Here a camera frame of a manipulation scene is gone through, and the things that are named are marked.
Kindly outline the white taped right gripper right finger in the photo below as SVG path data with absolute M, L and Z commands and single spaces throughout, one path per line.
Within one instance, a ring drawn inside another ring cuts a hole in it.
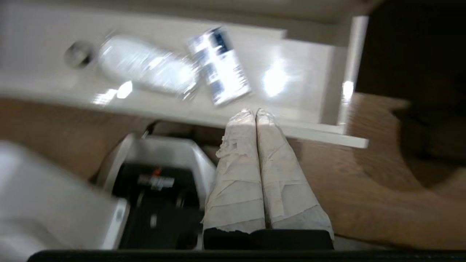
M 259 109 L 256 129 L 267 224 L 272 229 L 324 230 L 334 240 L 328 214 L 273 115 Z

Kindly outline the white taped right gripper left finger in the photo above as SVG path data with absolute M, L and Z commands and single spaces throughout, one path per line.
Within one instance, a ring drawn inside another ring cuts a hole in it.
M 266 228 L 264 196 L 252 110 L 228 121 L 219 150 L 215 182 L 205 204 L 203 229 L 252 233 Z

